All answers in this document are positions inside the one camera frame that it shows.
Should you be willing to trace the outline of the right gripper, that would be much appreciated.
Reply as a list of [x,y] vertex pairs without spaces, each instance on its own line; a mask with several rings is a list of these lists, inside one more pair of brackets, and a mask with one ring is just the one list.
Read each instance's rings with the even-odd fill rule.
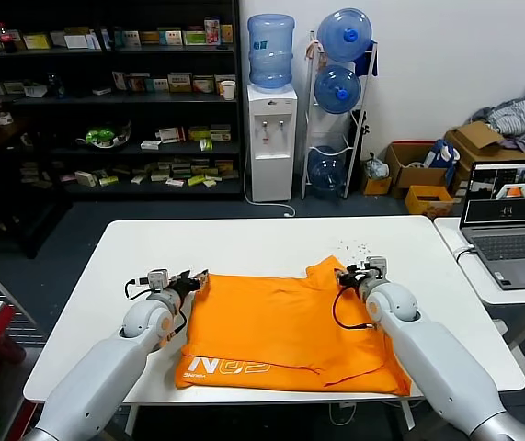
[[360,294],[362,282],[369,277],[363,263],[352,264],[344,269],[334,270],[337,283],[342,288],[352,288],[356,295]]

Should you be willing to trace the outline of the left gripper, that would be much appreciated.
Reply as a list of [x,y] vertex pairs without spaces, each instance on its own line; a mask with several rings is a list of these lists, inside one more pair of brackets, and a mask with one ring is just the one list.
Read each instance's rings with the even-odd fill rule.
[[189,274],[173,276],[169,282],[169,288],[176,292],[181,300],[189,293],[200,291],[209,286],[209,270],[205,269],[192,277]]

